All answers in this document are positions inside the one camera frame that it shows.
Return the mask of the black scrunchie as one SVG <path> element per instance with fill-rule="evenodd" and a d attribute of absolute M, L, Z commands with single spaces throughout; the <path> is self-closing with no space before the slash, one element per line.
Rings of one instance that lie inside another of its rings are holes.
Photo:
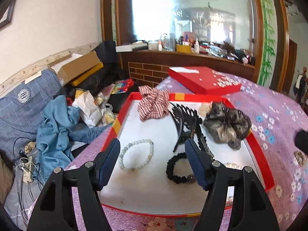
<path fill-rule="evenodd" d="M 185 152 L 178 153 L 168 160 L 166 175 L 175 184 L 193 184 L 196 182 Z"/>

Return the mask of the grey sheer scrunchie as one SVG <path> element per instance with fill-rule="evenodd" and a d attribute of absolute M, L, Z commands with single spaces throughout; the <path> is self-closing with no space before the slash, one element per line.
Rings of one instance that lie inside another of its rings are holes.
<path fill-rule="evenodd" d="M 252 123 L 241 110 L 229 108 L 222 102 L 213 102 L 203 125 L 216 143 L 226 143 L 231 149 L 239 150 Z"/>

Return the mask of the black rhinestone hair clip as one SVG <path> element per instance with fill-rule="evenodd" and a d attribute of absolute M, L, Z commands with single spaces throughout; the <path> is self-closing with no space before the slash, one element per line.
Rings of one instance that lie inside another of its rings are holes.
<path fill-rule="evenodd" d="M 202 151 L 205 151 L 209 155 L 210 159 L 213 161 L 214 155 L 211 152 L 211 150 L 208 148 L 208 145 L 207 145 L 207 142 L 206 142 L 206 137 L 202 133 L 200 124 L 197 124 L 195 134 L 197 135 L 199 148 Z"/>

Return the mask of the clear plastic hair claw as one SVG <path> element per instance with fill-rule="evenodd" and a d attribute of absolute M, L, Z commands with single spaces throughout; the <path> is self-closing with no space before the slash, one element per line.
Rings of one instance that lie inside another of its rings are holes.
<path fill-rule="evenodd" d="M 207 103 L 207 102 L 202 103 L 198 109 L 199 116 L 206 117 L 206 115 L 210 113 L 211 108 L 212 108 L 212 103 Z"/>

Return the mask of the large black hair claw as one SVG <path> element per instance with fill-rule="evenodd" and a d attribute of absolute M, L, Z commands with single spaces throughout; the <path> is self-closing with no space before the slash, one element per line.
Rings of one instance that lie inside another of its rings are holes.
<path fill-rule="evenodd" d="M 193 139 L 197 136 L 198 141 L 200 141 L 204 137 L 200 127 L 203 120 L 199 117 L 197 110 L 193 110 L 182 104 L 171 103 L 171 105 L 172 110 L 169 110 L 169 113 L 175 123 L 178 136 L 173 148 L 173 153 L 175 153 L 178 146 L 185 143 L 187 139 Z"/>

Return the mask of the red plaid scrunchie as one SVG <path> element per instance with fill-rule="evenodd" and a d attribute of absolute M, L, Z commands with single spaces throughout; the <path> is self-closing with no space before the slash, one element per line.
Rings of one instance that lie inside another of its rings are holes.
<path fill-rule="evenodd" d="M 168 90 L 159 90 L 147 85 L 140 86 L 138 89 L 142 97 L 137 110 L 141 121 L 161 119 L 169 115 L 170 93 Z"/>

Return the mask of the leopard print scrunchie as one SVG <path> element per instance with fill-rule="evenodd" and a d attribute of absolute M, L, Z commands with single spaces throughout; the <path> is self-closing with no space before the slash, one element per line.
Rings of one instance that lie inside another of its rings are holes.
<path fill-rule="evenodd" d="M 303 154 L 301 151 L 295 151 L 293 153 L 293 156 L 294 156 L 293 163 L 295 165 L 298 165 L 300 167 L 305 165 L 307 159 L 307 156 L 305 154 Z"/>

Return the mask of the red jewelry tray box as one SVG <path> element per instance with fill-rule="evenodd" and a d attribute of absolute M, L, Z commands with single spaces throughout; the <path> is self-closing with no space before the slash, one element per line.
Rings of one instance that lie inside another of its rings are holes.
<path fill-rule="evenodd" d="M 106 149 L 113 138 L 119 140 L 121 148 L 110 180 L 99 192 L 102 205 L 145 216 L 200 215 L 208 192 L 194 181 L 194 172 L 184 155 L 185 144 L 178 144 L 174 151 L 179 132 L 189 129 L 185 125 L 176 127 L 172 109 L 183 106 L 194 112 L 205 103 L 222 102 L 229 108 L 234 108 L 235 103 L 221 96 L 172 93 L 168 116 L 141 121 L 137 112 L 140 101 L 138 92 L 128 96 L 102 148 Z M 200 130 L 213 160 L 239 170 L 250 166 L 265 191 L 273 189 L 273 173 L 254 134 L 250 132 L 241 141 L 240 149 L 234 150 L 226 143 L 216 143 L 202 123 Z"/>

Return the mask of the purple floral bedspread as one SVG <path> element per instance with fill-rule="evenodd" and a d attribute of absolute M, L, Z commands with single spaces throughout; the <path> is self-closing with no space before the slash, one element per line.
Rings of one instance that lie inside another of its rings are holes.
<path fill-rule="evenodd" d="M 294 220 L 303 219 L 307 230 L 307 159 L 304 166 L 293 163 L 293 153 L 300 151 L 294 145 L 294 136 L 300 129 L 307 131 L 307 115 L 291 98 L 257 85 L 242 77 L 226 74 L 242 84 L 241 91 L 226 97 L 236 109 L 247 114 L 252 122 L 251 131 L 268 161 L 275 187 L 268 192 L 280 230 L 287 230 Z M 156 86 L 171 93 L 192 92 L 168 77 Z M 110 132 L 108 127 L 93 144 L 74 159 L 66 170 L 78 168 L 94 159 Z M 113 230 L 193 230 L 197 218 L 145 217 L 104 208 Z"/>

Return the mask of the white power strip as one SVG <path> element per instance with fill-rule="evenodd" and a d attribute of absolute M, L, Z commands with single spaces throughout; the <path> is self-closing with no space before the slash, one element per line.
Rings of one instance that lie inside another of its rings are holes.
<path fill-rule="evenodd" d="M 23 170 L 23 182 L 26 184 L 33 182 L 34 165 L 32 164 L 32 156 L 28 158 L 22 157 L 19 164 L 21 169 Z"/>

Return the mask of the brown wooden door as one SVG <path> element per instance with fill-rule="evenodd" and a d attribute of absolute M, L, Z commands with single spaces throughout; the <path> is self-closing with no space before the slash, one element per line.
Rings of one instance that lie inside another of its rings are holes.
<path fill-rule="evenodd" d="M 285 95 L 289 95 L 291 89 L 293 76 L 295 73 L 296 56 L 297 56 L 297 44 L 294 41 L 289 40 L 289 58 L 288 58 L 284 84 L 282 86 L 282 92 Z"/>

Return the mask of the blue denim clothing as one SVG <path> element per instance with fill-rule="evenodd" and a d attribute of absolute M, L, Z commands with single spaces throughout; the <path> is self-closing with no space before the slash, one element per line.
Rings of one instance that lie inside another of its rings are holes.
<path fill-rule="evenodd" d="M 43 179 L 47 180 L 53 169 L 66 168 L 73 161 L 74 142 L 90 144 L 107 129 L 107 126 L 89 128 L 81 123 L 79 111 L 67 105 L 64 95 L 57 96 L 44 108 L 36 138 L 37 162 Z"/>

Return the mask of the red box lid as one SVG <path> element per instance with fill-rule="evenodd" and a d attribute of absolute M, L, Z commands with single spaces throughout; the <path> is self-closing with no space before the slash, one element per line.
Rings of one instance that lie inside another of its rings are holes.
<path fill-rule="evenodd" d="M 195 94 L 226 95 L 241 89 L 237 80 L 204 66 L 169 67 L 169 76 Z"/>

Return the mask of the colourful snack packet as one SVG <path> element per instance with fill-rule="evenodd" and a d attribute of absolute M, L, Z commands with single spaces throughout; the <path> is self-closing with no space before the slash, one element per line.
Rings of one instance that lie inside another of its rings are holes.
<path fill-rule="evenodd" d="M 126 93 L 134 85 L 134 80 L 131 78 L 119 80 L 115 83 L 112 94 Z"/>

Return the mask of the cardboard box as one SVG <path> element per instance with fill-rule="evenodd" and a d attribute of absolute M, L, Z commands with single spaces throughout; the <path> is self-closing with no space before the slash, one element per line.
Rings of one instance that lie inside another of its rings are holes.
<path fill-rule="evenodd" d="M 48 64 L 48 69 L 57 76 L 63 87 L 96 66 L 103 67 L 103 63 L 92 51 L 85 55 L 71 53 L 61 57 Z"/>

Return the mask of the yellow box on shelf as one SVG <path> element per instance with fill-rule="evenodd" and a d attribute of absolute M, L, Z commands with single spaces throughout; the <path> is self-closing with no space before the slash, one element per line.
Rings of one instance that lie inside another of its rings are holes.
<path fill-rule="evenodd" d="M 190 54 L 192 52 L 192 48 L 190 45 L 176 45 L 176 51 L 178 53 L 185 53 L 185 54 Z"/>

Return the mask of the wooden headboard shelf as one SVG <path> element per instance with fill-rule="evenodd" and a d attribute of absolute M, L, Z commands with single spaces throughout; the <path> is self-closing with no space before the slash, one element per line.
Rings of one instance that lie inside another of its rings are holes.
<path fill-rule="evenodd" d="M 254 66 L 203 54 L 141 50 L 119 53 L 119 60 L 129 77 L 150 87 L 158 85 L 168 77 L 169 67 L 173 66 L 206 66 L 253 82 L 257 81 L 254 77 Z"/>

